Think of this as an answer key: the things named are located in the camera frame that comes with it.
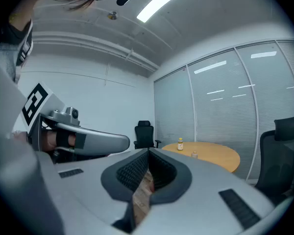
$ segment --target ceiling beam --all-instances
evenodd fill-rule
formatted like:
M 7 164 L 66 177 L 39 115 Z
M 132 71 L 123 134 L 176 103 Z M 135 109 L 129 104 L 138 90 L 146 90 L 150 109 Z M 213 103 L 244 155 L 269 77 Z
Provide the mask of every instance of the ceiling beam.
M 63 7 L 63 6 L 67 6 L 68 4 L 67 3 L 57 3 L 57 4 L 45 4 L 45 5 L 40 5 L 40 6 L 37 6 L 34 8 L 34 11 L 35 10 L 39 10 L 39 9 L 45 9 L 45 8 L 48 8 L 48 7 Z M 74 5 L 78 5 L 77 3 L 70 3 L 71 6 L 74 6 Z M 87 9 L 94 9 L 94 10 L 100 10 L 100 11 L 104 11 L 106 13 L 109 13 L 110 11 L 109 10 L 106 10 L 106 9 L 102 9 L 102 8 L 99 8 L 98 6 L 96 5 L 90 5 Z M 161 37 L 159 37 L 157 34 L 155 34 L 154 32 L 152 32 L 151 30 L 149 30 L 148 28 L 144 27 L 142 25 L 142 23 L 138 23 L 134 20 L 131 20 L 130 18 L 127 18 L 125 16 L 122 16 L 122 15 L 119 15 L 119 17 L 122 17 L 124 18 L 125 20 L 128 20 L 130 21 L 131 23 L 141 27 L 142 29 L 144 29 L 145 31 L 149 32 L 151 35 L 153 35 L 154 37 L 156 37 L 160 42 L 164 43 L 168 48 L 170 48 L 171 50 L 173 50 L 173 48 L 171 47 L 171 45 L 169 45 L 165 40 L 163 40 Z
M 88 35 L 61 31 L 38 31 L 33 32 L 33 42 L 36 44 L 67 45 L 94 49 L 128 60 L 152 72 L 159 69 L 158 65 L 130 49 Z
M 127 34 L 124 34 L 124 33 L 120 32 L 120 31 L 117 31 L 117 30 L 114 30 L 112 28 L 109 28 L 109 27 L 98 24 L 98 19 L 99 19 L 99 17 L 96 19 L 96 21 L 94 23 L 90 23 L 90 22 L 87 22 L 87 21 L 84 21 L 84 20 L 66 19 L 66 18 L 59 18 L 56 21 L 57 22 L 58 21 L 64 21 L 64 23 L 90 24 L 90 25 L 93 25 L 94 27 L 98 27 L 98 28 L 101 28 L 101 29 L 106 30 L 106 31 L 111 31 L 111 32 L 115 33 L 116 35 L 120 35 L 122 37 L 128 38 L 131 41 L 141 45 L 146 50 L 152 52 L 153 54 L 156 54 L 156 52 L 152 48 L 148 47 L 147 45 L 143 44 L 142 42 L 138 41 L 137 39 L 135 39 L 135 38 L 133 38 L 133 37 L 127 35 Z M 54 23 L 54 22 L 55 22 L 54 19 L 38 19 L 38 20 L 34 20 L 33 24 L 39 26 L 39 25 L 42 25 L 42 24 L 49 24 L 49 23 Z

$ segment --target round table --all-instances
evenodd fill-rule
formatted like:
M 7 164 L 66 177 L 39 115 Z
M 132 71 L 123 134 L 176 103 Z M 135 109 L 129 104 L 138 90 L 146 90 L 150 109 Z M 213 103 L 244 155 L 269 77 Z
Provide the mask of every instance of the round table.
M 186 156 L 196 151 L 198 159 L 205 160 L 234 172 L 240 165 L 240 156 L 238 153 L 224 145 L 208 142 L 183 142 L 183 150 L 177 150 L 177 143 L 164 146 L 163 150 L 176 152 Z

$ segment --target hand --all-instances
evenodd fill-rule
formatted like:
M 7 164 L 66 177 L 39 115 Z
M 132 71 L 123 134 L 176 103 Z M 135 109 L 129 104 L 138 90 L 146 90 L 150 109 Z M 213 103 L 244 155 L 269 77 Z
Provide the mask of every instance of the hand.
M 45 152 L 53 151 L 55 147 L 57 147 L 56 142 L 56 131 L 44 131 L 42 132 L 42 150 Z M 69 145 L 74 147 L 75 146 L 75 135 L 69 135 L 68 139 Z
M 149 189 L 150 189 L 150 191 L 151 191 L 152 193 L 155 192 L 155 185 L 154 185 L 153 181 L 151 181 L 151 182 L 149 183 Z

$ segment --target black office chair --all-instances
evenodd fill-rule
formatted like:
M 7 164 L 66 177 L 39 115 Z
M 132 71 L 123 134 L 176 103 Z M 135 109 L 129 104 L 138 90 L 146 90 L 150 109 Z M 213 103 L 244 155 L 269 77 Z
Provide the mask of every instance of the black office chair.
M 153 143 L 153 126 L 149 121 L 138 121 L 138 126 L 135 127 L 136 139 L 134 141 L 135 149 L 155 147 Z
M 294 117 L 275 120 L 275 131 L 260 137 L 261 169 L 257 185 L 275 205 L 291 187 L 294 177 Z

